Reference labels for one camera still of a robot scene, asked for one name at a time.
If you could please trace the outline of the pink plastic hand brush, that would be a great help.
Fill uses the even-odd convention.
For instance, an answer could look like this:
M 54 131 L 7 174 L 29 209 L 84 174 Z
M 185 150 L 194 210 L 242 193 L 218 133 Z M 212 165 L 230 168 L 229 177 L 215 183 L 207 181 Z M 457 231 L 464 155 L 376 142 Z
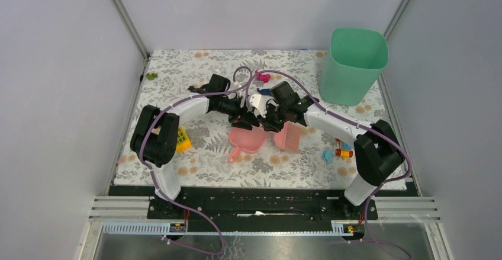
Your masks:
M 303 130 L 293 123 L 285 123 L 279 133 L 273 135 L 274 143 L 282 150 L 298 153 Z

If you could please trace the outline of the pink plastic dustpan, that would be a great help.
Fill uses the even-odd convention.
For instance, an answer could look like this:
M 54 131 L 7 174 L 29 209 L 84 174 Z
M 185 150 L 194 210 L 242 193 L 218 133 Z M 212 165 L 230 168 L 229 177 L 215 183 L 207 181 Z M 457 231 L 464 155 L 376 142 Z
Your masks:
M 241 152 L 256 153 L 270 132 L 264 131 L 260 127 L 253 127 L 251 130 L 232 128 L 229 133 L 229 142 L 234 147 L 227 161 L 234 163 Z

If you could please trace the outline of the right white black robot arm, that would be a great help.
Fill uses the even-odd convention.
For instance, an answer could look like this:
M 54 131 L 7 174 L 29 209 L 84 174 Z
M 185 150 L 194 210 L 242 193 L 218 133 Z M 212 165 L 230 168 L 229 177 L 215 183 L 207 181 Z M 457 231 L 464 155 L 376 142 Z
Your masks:
M 298 123 L 332 135 L 348 144 L 354 152 L 357 175 L 345 189 L 339 204 L 344 218 L 353 220 L 363 212 L 362 203 L 405 161 L 391 126 L 354 120 L 326 108 L 311 94 L 300 97 L 288 82 L 271 89 L 271 97 L 249 97 L 265 130 L 279 132 L 286 122 Z

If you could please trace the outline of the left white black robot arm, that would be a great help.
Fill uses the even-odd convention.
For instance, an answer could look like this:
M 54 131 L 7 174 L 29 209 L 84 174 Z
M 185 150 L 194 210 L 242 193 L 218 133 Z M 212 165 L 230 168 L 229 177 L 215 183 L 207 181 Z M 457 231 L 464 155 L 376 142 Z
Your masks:
M 184 204 L 177 196 L 181 191 L 178 177 L 169 162 L 176 152 L 178 128 L 181 124 L 212 111 L 228 116 L 233 127 L 251 130 L 259 127 L 255 115 L 244 106 L 244 99 L 230 97 L 230 80 L 213 74 L 209 83 L 200 88 L 189 87 L 191 95 L 164 110 L 147 105 L 141 110 L 130 139 L 130 149 L 150 171 L 156 195 L 164 199 L 161 212 L 177 219 Z

